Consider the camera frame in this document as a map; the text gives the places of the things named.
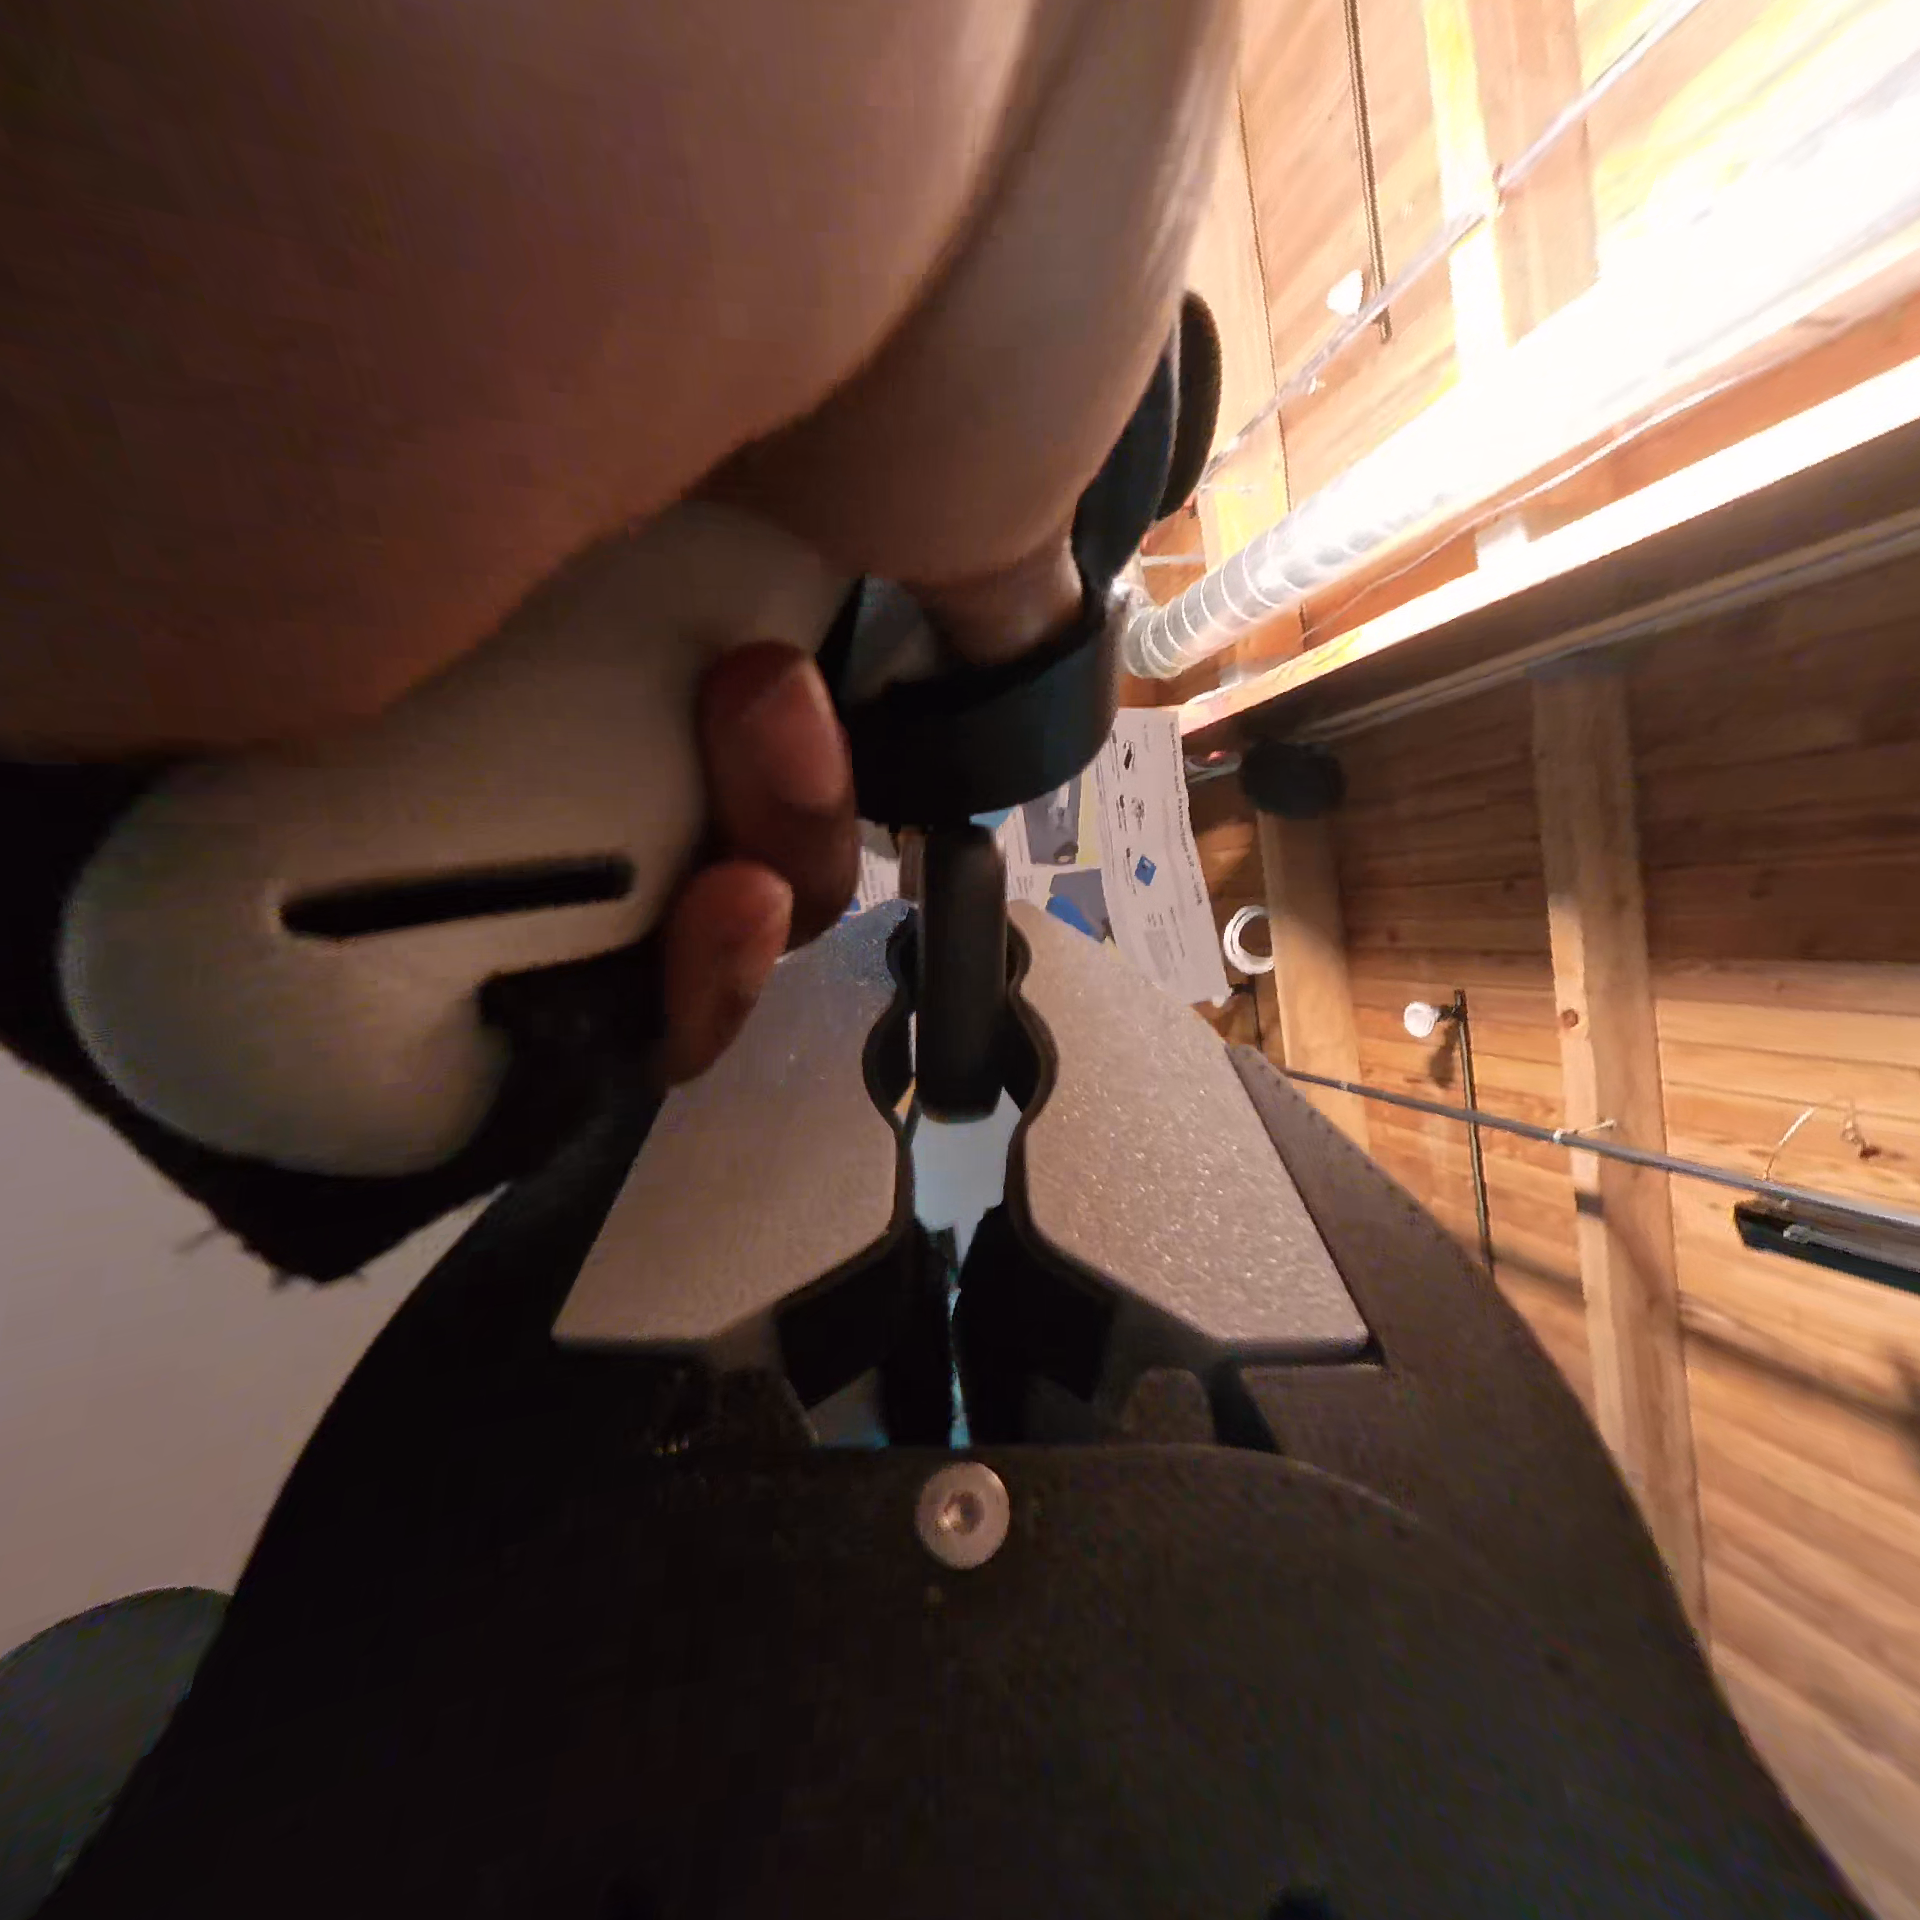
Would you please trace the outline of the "person's left hand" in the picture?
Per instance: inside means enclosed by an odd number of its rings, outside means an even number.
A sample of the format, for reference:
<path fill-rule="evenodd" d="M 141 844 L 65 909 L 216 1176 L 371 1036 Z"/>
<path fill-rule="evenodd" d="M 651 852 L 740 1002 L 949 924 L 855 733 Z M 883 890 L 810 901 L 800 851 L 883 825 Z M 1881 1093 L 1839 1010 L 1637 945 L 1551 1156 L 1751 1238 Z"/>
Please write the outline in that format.
<path fill-rule="evenodd" d="M 4 758 L 313 736 L 685 497 L 1049 644 L 1236 5 L 4 5 Z"/>

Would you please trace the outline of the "instruction sheet on wooden board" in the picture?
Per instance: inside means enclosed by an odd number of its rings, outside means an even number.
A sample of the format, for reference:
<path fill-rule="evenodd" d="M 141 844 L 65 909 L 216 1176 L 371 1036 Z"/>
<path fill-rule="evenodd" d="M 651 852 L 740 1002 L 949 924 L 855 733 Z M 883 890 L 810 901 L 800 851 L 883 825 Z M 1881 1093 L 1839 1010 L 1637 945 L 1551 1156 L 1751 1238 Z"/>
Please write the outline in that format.
<path fill-rule="evenodd" d="M 1228 1002 L 1173 710 L 1121 710 L 1089 769 L 1013 808 L 996 842 L 1013 904 L 1113 946 L 1175 1002 Z"/>

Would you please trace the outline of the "round silver ventilation duct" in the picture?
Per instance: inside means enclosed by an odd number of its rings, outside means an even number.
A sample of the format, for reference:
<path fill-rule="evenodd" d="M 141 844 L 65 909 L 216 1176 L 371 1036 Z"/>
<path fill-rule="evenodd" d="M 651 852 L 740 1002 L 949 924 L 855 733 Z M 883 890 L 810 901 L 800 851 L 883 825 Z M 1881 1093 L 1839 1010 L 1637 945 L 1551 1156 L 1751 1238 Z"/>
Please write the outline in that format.
<path fill-rule="evenodd" d="M 1296 612 L 1368 553 L 1359 531 L 1289 515 L 1164 605 L 1141 603 L 1121 637 L 1121 666 L 1137 680 L 1175 682 L 1268 620 Z"/>

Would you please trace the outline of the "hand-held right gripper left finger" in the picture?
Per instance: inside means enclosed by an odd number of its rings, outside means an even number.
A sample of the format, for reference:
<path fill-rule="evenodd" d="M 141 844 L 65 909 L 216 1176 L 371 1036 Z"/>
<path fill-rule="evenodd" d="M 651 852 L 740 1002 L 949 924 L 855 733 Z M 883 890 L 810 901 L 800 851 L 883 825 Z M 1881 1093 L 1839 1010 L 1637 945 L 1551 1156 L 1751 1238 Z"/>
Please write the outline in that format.
<path fill-rule="evenodd" d="M 871 1061 L 904 901 L 783 961 L 732 1050 L 674 1089 L 559 1315 L 567 1347 L 751 1347 L 897 1226 L 901 1128 Z"/>

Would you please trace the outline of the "black ceiling light rail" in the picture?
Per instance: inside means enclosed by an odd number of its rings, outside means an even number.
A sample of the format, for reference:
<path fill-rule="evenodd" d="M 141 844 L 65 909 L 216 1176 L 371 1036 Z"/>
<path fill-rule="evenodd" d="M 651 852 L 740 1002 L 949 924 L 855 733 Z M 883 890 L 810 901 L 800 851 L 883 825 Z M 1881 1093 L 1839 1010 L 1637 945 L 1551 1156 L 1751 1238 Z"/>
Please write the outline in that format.
<path fill-rule="evenodd" d="M 1917 1297 L 1917 1220 L 1851 1206 L 1748 1197 L 1733 1210 L 1746 1250 Z"/>

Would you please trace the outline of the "slim rounded dark usb hub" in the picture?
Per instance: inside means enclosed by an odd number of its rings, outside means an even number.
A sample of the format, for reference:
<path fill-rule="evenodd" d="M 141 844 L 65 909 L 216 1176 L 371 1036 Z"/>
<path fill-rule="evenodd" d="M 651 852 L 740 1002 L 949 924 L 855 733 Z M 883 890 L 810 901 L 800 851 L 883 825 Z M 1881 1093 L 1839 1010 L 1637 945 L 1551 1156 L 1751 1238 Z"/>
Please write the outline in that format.
<path fill-rule="evenodd" d="M 984 1120 L 1002 1098 L 1005 1019 L 1002 852 L 979 824 L 929 832 L 917 946 L 919 1105 L 940 1122 Z"/>

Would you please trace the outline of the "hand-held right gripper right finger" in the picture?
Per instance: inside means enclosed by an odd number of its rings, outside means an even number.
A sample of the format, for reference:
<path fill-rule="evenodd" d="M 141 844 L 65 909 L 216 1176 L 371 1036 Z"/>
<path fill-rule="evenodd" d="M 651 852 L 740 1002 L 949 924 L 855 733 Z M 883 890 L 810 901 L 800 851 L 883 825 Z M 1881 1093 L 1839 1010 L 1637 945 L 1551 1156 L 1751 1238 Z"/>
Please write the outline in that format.
<path fill-rule="evenodd" d="M 1115 949 L 1010 909 L 1040 1064 L 1020 1188 L 1040 1249 L 1200 1349 L 1362 1349 L 1337 1275 L 1221 1036 Z"/>

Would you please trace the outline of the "black disc on pole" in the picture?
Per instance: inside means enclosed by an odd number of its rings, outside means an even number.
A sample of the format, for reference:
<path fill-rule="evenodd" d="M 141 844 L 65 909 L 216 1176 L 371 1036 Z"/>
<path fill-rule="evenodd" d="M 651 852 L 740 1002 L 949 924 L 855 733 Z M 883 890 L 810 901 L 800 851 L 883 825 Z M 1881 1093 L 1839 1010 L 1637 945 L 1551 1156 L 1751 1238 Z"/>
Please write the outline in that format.
<path fill-rule="evenodd" d="M 1240 790 L 1267 818 L 1316 824 L 1343 809 L 1349 782 L 1324 745 L 1255 736 L 1240 749 Z"/>

